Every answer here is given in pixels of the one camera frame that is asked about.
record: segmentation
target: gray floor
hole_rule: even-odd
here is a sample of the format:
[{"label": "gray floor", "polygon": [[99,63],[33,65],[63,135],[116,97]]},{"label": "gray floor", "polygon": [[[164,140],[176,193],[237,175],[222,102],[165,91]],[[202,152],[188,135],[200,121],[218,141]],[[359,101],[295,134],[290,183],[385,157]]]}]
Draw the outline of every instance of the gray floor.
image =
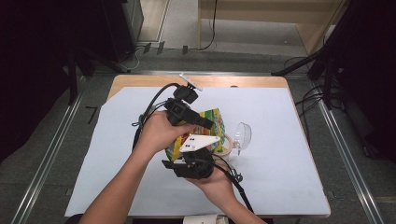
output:
[{"label": "gray floor", "polygon": [[[137,53],[139,66],[131,74],[147,71],[190,71],[197,72],[238,72],[252,73],[254,76],[268,75],[284,67],[290,57],[260,54],[220,53],[191,51],[182,55],[179,50],[165,50],[157,55],[156,49],[143,54]],[[132,57],[124,64],[134,66],[137,59]],[[116,75],[101,64],[96,65],[95,75],[89,78],[77,114],[59,149],[45,184],[38,195],[26,223],[64,223],[64,211],[70,200],[70,192],[78,176],[79,168],[86,154],[98,113],[88,124],[92,110],[86,106],[100,106],[106,101],[112,80]],[[288,75],[288,83],[294,101],[299,101],[312,88],[304,75]],[[29,142],[7,158],[0,167],[0,223],[10,223],[14,217],[22,195],[34,178],[64,112],[67,108],[68,92],[58,100],[48,115],[36,128]],[[396,223],[396,165],[387,160],[372,160],[364,156],[361,142],[354,132],[346,114],[333,110],[337,122],[345,135],[348,145],[366,179],[371,192],[378,199],[377,204],[386,223]],[[320,178],[332,209],[328,218],[303,218],[300,223],[369,223],[361,201],[352,185],[345,165],[332,139],[328,125],[319,107],[308,112],[307,120],[311,138],[311,150]],[[393,197],[386,202],[383,197]],[[276,223],[295,223],[295,218],[276,219]]]}]

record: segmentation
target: person's right hand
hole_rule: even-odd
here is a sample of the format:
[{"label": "person's right hand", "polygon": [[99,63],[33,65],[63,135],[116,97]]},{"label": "person's right hand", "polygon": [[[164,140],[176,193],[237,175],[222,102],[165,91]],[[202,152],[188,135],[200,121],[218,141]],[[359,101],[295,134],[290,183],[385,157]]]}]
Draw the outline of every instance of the person's right hand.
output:
[{"label": "person's right hand", "polygon": [[[228,170],[225,165],[219,165],[223,169]],[[203,191],[206,198],[219,208],[229,203],[231,200],[236,200],[230,179],[216,167],[209,178],[200,180],[187,178],[187,180]]]}]

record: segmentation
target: wooden table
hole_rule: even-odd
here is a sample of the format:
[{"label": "wooden table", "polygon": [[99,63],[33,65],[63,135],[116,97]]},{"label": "wooden table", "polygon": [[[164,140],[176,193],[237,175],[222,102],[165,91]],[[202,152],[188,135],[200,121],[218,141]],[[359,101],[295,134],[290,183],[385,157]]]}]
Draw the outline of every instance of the wooden table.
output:
[{"label": "wooden table", "polygon": [[[259,217],[327,217],[330,207],[323,192],[304,131],[283,77],[188,76],[204,87],[191,109],[220,109],[226,132],[239,122],[251,126],[252,138],[240,156],[233,150],[229,163],[244,180],[242,187]],[[158,90],[179,76],[121,75],[114,79],[102,106],[92,142],[78,174],[66,216],[84,213],[131,153],[135,122]],[[172,97],[167,89],[158,102]],[[222,212],[194,185],[163,167],[157,153],[134,198],[131,217],[181,218]],[[235,190],[238,200],[243,202]]]},{"label": "wooden table", "polygon": [[[198,46],[201,19],[213,19],[216,0],[199,0]],[[296,23],[306,52],[312,54],[330,26],[345,11],[347,0],[219,0],[216,20]]]}]

